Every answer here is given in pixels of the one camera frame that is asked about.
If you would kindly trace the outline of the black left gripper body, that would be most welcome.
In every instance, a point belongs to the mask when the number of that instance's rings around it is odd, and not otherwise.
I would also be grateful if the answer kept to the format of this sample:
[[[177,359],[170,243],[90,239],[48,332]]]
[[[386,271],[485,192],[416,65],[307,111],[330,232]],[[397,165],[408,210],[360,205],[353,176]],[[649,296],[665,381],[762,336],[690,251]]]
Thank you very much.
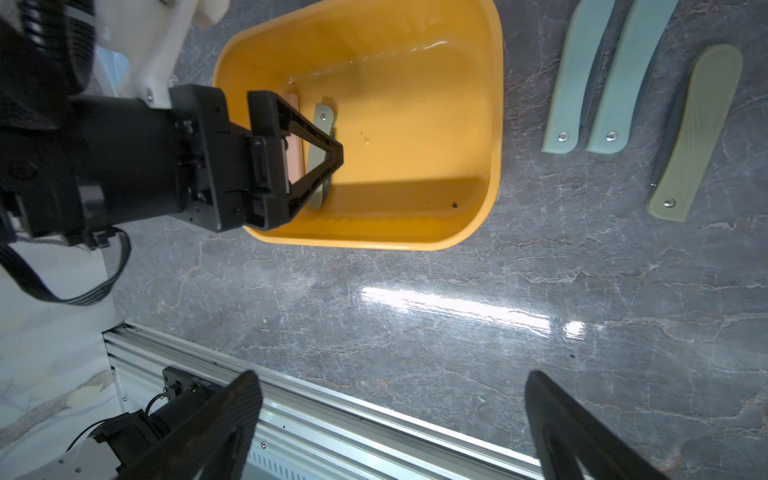
[[[160,216],[214,232],[263,226],[250,133],[231,123],[222,91],[183,85],[171,99],[163,110],[78,98],[81,231]]]

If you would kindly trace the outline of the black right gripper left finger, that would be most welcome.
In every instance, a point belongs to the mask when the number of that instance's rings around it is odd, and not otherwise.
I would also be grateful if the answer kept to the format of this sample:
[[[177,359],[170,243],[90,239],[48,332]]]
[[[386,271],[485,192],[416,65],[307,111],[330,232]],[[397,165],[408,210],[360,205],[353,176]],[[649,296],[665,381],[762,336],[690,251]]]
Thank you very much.
[[[263,405],[257,374],[247,370],[226,386],[181,369],[162,374],[173,397],[145,416],[154,436],[117,477],[241,478]]]

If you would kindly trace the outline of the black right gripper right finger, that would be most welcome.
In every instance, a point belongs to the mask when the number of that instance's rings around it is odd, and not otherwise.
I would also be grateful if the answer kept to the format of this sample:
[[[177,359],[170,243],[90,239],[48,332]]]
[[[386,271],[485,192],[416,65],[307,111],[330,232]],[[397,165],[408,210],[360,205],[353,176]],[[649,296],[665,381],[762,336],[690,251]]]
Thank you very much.
[[[524,392],[530,433],[546,479],[664,479],[542,371]]]

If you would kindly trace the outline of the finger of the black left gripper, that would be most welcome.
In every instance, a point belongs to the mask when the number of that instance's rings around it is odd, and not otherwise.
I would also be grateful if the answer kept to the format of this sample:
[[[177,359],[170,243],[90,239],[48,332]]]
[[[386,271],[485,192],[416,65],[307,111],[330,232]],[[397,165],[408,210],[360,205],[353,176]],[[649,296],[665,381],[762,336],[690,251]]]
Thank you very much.
[[[244,225],[259,231],[282,227],[308,204],[322,204],[332,175],[343,165],[333,136],[336,112],[318,103],[313,115],[298,110],[298,96],[271,91],[247,94],[252,180],[244,194]]]

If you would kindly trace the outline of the yellow plastic storage tray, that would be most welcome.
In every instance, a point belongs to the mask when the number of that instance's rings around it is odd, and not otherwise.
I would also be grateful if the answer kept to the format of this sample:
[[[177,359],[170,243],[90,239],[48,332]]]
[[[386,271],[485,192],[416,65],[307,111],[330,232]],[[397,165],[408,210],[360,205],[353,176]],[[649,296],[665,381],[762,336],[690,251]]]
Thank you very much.
[[[247,29],[213,84],[246,125],[246,95],[294,93],[336,115],[343,166],[324,205],[260,241],[435,251],[468,238],[496,200],[503,35],[491,1],[322,1]]]

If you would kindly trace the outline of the teal folding fruit knife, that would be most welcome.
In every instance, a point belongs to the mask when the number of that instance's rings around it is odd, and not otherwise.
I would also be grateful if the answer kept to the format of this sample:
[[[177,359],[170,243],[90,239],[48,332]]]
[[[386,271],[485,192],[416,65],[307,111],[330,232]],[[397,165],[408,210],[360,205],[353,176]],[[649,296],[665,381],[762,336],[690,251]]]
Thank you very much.
[[[633,2],[592,125],[589,152],[611,155],[627,145],[643,82],[677,5],[677,0]]]
[[[578,144],[614,5],[613,0],[581,0],[573,11],[550,102],[544,153],[566,154]]]

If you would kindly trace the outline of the olive green folding fruit knife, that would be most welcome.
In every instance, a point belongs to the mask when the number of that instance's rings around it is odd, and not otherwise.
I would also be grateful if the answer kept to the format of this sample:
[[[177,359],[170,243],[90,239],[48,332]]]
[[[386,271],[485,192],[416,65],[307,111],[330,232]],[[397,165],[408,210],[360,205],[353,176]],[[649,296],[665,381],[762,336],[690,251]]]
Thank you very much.
[[[648,213],[683,222],[694,203],[731,108],[743,56],[732,45],[704,49],[691,64],[659,147]]]

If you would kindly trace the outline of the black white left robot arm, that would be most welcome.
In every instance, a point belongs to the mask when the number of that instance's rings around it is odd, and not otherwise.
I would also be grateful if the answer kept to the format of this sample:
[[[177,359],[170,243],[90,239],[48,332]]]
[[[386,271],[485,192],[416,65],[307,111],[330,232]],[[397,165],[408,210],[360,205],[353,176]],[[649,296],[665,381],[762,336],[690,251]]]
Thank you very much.
[[[271,91],[172,85],[188,29],[225,1],[23,1],[1,26],[1,244],[102,248],[172,216],[222,232],[292,221],[343,162],[340,143]]]

